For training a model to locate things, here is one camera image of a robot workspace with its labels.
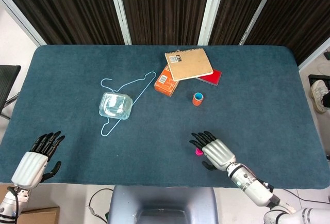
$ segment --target cardboard box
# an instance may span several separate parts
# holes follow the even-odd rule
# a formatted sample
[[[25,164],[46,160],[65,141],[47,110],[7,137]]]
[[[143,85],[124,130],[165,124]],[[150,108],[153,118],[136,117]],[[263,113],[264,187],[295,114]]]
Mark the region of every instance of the cardboard box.
[[[7,187],[12,184],[0,184],[0,202],[8,192]],[[46,207],[40,209],[24,209],[19,215],[18,224],[58,224],[60,207]]]
[[[179,81],[173,80],[169,65],[166,65],[155,83],[155,90],[170,97],[178,84]]]

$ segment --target chair leg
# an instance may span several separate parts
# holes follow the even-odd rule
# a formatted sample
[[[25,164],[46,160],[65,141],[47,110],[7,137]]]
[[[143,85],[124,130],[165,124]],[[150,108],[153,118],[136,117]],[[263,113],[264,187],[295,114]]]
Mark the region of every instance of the chair leg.
[[[8,106],[9,104],[15,102],[16,99],[19,97],[19,95],[20,95],[20,93],[18,92],[18,93],[16,93],[14,96],[12,96],[11,98],[9,98],[9,99],[6,101],[4,108],[5,108],[6,106]]]
[[[3,118],[5,118],[5,119],[7,119],[7,120],[10,120],[10,117],[8,117],[6,114],[4,114],[4,113],[0,113],[0,117],[3,117]]]

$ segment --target black chair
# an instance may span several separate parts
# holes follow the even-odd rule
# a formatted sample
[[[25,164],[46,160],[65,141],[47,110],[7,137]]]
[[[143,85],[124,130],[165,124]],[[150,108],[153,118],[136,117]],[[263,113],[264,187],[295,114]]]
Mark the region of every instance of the black chair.
[[[19,93],[16,93],[14,96],[7,99],[20,70],[21,66],[0,65],[0,111],[9,104],[15,102],[19,96]],[[10,117],[4,113],[1,113],[0,116],[10,120]]]

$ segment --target sneaker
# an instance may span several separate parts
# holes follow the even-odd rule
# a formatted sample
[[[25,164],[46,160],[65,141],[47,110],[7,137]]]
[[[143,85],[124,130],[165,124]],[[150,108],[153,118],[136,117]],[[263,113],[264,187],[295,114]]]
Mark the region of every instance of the sneaker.
[[[310,97],[313,99],[314,109],[318,113],[325,113],[328,107],[324,107],[322,103],[323,96],[328,94],[330,91],[326,87],[324,81],[318,80],[315,81],[310,88]]]

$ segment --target pink cap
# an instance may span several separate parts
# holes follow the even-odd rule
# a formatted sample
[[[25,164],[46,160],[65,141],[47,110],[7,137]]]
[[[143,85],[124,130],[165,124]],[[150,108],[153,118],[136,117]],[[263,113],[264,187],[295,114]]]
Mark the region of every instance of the pink cap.
[[[202,151],[201,149],[196,148],[196,150],[195,150],[195,154],[196,154],[197,156],[202,156],[204,153],[203,153],[203,151]]]

